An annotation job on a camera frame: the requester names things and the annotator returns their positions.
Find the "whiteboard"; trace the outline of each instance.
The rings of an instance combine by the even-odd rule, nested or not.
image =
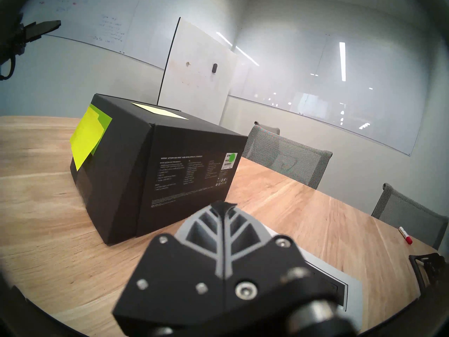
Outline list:
[[[236,61],[236,55],[227,47],[179,18],[158,106],[181,110],[218,125]]]
[[[50,35],[103,47],[165,68],[179,17],[227,48],[247,0],[29,0],[23,23],[61,20]]]
[[[165,68],[178,18],[183,17],[230,48],[245,0],[139,0],[123,53]]]
[[[49,35],[122,52],[139,0],[29,0],[22,22],[61,20]]]
[[[236,41],[238,61],[230,95],[411,154],[429,79],[423,36],[410,33],[404,43],[367,34],[327,33],[325,28],[307,30],[306,24],[299,25],[300,19],[277,23],[271,16],[261,19],[263,11],[257,14],[246,18]],[[340,42],[345,43],[345,81]]]

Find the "ceiling light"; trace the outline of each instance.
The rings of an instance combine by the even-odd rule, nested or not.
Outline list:
[[[238,49],[245,57],[247,57],[248,59],[250,59],[256,66],[259,66],[258,63],[256,63],[253,58],[251,58],[248,54],[246,54],[244,51],[242,51],[239,47],[235,46],[236,49]]]
[[[346,82],[346,44],[340,42],[341,80]]]
[[[232,43],[229,42],[227,39],[225,39],[225,37],[221,33],[217,32],[217,35],[220,36],[222,39],[224,39],[224,41],[232,47]]]

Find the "barcode label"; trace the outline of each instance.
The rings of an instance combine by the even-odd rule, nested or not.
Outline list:
[[[236,159],[237,159],[237,153],[226,153],[226,156],[224,157],[223,165],[221,166],[221,170],[232,169]]]

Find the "gray mesh chair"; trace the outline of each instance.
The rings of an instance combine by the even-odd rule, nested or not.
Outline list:
[[[260,125],[262,128],[264,128],[265,130],[268,130],[269,132],[275,133],[277,135],[281,135],[281,130],[279,128],[275,128],[275,127],[269,127],[267,125],[264,124],[260,124],[259,122],[254,122],[254,124],[256,125]]]
[[[447,216],[434,213],[387,183],[382,188],[371,216],[395,228],[402,226],[410,236],[438,249],[448,225]]]
[[[332,152],[296,143],[255,125],[242,156],[317,189]]]

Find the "black cable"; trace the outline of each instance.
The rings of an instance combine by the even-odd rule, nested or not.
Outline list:
[[[9,74],[7,76],[0,75],[0,81],[7,80],[7,79],[11,78],[11,76],[14,73],[14,69],[16,68],[16,56],[14,54],[12,54],[10,60],[11,60],[11,68],[9,70]]]

